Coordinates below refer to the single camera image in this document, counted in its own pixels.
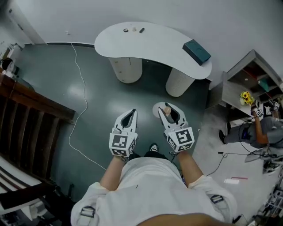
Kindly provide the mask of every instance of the wooden furniture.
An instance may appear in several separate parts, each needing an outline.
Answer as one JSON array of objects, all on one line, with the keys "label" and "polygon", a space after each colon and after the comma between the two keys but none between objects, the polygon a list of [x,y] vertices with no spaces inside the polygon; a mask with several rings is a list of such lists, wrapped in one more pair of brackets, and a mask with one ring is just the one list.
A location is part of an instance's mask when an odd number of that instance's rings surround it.
[{"label": "wooden furniture", "polygon": [[242,106],[239,101],[243,91],[249,91],[258,99],[261,108],[269,99],[283,95],[282,79],[255,50],[249,52],[227,73],[223,72],[222,78],[222,82],[209,91],[206,108],[218,104],[229,106],[232,120],[251,117],[250,106]]},{"label": "wooden furniture", "polygon": [[179,97],[195,79],[205,79],[211,72],[211,60],[199,66],[182,49],[184,43],[190,40],[166,26],[125,22],[103,30],[95,40],[95,49],[98,54],[109,58],[118,80],[123,83],[133,83],[141,77],[142,59],[172,67],[166,90],[171,96]]},{"label": "wooden furniture", "polygon": [[23,172],[49,178],[62,122],[75,111],[0,75],[0,156]]}]

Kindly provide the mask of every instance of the white shirt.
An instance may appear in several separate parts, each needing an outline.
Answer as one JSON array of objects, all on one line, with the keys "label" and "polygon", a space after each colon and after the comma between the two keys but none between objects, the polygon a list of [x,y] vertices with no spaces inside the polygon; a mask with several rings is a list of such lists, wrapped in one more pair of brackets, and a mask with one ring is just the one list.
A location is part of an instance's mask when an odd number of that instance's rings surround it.
[{"label": "white shirt", "polygon": [[[210,196],[215,195],[223,197],[222,205],[211,202]],[[231,222],[237,208],[233,196],[211,177],[202,176],[187,188],[178,169],[160,158],[129,161],[116,191],[110,192],[97,182],[92,184],[72,210],[73,226],[80,225],[80,212],[85,206],[96,210],[89,223],[92,226],[136,226],[158,215],[190,213]]]}]

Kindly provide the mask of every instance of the sneaker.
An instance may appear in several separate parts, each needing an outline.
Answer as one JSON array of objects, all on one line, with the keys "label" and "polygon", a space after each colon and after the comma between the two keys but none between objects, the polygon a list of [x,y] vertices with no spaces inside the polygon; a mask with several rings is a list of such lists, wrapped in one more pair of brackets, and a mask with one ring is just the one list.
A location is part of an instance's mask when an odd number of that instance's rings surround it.
[{"label": "sneaker", "polygon": [[219,130],[218,136],[219,136],[220,140],[222,141],[222,143],[223,143],[223,144],[226,144],[226,143],[224,142],[224,139],[225,139],[226,136],[224,135],[224,133],[222,132],[222,130]]},{"label": "sneaker", "polygon": [[227,122],[226,123],[226,135],[228,135],[230,133],[230,130],[231,130],[231,124],[230,124],[230,122]]},{"label": "sneaker", "polygon": [[158,145],[157,145],[157,143],[151,144],[150,147],[149,147],[149,150],[158,152]]}]

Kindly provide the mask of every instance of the person in gray shirt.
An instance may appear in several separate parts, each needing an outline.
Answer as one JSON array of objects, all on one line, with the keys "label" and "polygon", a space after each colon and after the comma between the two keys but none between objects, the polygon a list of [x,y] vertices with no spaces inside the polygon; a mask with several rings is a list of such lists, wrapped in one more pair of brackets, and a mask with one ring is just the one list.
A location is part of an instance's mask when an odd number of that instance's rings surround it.
[{"label": "person in gray shirt", "polygon": [[273,112],[274,117],[266,117],[261,121],[256,113],[253,113],[255,121],[236,127],[227,126],[228,134],[219,131],[219,138],[223,144],[245,142],[252,147],[263,148],[268,144],[274,148],[283,148],[283,120],[278,117],[277,112]]}]

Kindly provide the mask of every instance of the person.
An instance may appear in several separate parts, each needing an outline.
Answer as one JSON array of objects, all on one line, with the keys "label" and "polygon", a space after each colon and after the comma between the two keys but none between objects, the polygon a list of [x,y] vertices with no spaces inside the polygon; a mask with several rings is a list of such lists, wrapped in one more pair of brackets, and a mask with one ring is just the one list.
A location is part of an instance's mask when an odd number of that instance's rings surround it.
[{"label": "person", "polygon": [[177,169],[153,143],[144,157],[125,164],[114,156],[101,181],[92,184],[71,214],[72,226],[227,226],[234,197],[202,171],[187,151]]},{"label": "person", "polygon": [[219,138],[223,144],[244,142],[252,147],[263,148],[269,145],[271,149],[283,148],[283,120],[279,119],[278,112],[272,112],[272,117],[265,117],[261,121],[253,112],[255,121],[231,128],[227,123],[227,135],[219,130]]}]

